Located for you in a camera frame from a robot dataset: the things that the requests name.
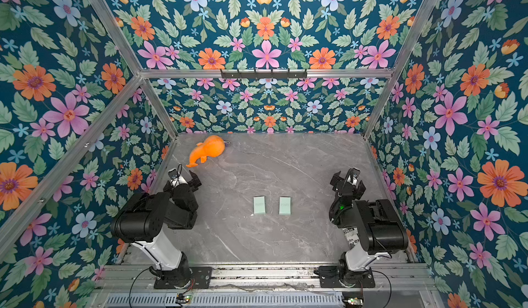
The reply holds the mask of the mint box lid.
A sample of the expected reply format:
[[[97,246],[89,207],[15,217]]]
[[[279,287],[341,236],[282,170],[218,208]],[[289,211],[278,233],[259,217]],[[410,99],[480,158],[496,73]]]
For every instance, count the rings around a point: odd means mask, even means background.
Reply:
[[[283,216],[290,215],[292,213],[292,201],[290,197],[279,198],[279,214]]]

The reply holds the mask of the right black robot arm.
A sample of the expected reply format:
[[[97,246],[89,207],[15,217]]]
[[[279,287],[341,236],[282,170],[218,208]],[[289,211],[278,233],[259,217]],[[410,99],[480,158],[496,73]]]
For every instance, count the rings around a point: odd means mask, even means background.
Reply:
[[[373,287],[371,264],[406,250],[406,230],[390,200],[362,199],[367,189],[359,169],[350,168],[345,176],[333,174],[330,185],[335,192],[330,222],[342,230],[356,230],[359,240],[340,257],[335,278],[344,287]]]

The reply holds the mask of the orange plush toy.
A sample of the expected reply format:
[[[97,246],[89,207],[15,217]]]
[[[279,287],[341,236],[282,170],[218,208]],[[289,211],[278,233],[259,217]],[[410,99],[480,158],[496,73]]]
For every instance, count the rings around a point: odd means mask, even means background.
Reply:
[[[186,167],[196,167],[198,166],[198,161],[205,163],[208,158],[220,156],[225,149],[226,143],[220,136],[209,136],[204,141],[197,143],[196,147],[191,151]]]

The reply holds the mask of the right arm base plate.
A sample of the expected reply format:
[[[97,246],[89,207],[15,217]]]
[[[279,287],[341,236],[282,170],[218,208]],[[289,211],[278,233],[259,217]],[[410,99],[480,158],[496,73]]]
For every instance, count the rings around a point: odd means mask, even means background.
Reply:
[[[371,270],[352,272],[337,265],[319,266],[314,270],[319,277],[322,288],[354,288],[371,289],[375,287],[375,280]]]

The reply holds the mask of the black hook rail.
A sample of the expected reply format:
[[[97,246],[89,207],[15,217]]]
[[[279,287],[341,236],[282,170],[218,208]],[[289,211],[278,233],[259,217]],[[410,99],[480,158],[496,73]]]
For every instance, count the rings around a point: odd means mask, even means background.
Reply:
[[[277,69],[277,70],[221,70],[221,78],[223,79],[248,79],[248,80],[259,80],[259,79],[304,79],[308,77],[307,70],[291,70],[291,69]]]

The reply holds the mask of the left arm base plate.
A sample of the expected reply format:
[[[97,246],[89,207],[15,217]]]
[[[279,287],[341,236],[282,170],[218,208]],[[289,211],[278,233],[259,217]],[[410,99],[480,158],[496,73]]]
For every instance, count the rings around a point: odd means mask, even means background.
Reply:
[[[155,290],[193,290],[208,289],[212,280],[213,268],[190,267],[159,271],[153,288]]]

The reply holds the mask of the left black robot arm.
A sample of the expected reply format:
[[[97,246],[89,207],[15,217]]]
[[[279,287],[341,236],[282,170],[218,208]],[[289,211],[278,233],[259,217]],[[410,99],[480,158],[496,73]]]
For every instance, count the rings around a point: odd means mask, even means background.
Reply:
[[[136,193],[111,222],[112,236],[140,249],[153,265],[148,271],[163,285],[188,287],[192,282],[187,256],[165,235],[171,230],[191,230],[197,220],[199,204],[195,192],[202,185],[190,172],[191,179],[181,175],[182,166],[169,170],[169,180],[155,194]]]

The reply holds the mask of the left mint green box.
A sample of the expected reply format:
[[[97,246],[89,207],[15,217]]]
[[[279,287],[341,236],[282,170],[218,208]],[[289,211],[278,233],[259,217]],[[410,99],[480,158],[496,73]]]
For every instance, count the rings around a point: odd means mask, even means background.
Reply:
[[[265,197],[264,196],[254,197],[254,199],[253,199],[253,210],[254,210],[254,214],[255,215],[265,214],[266,213],[266,205],[265,205]]]

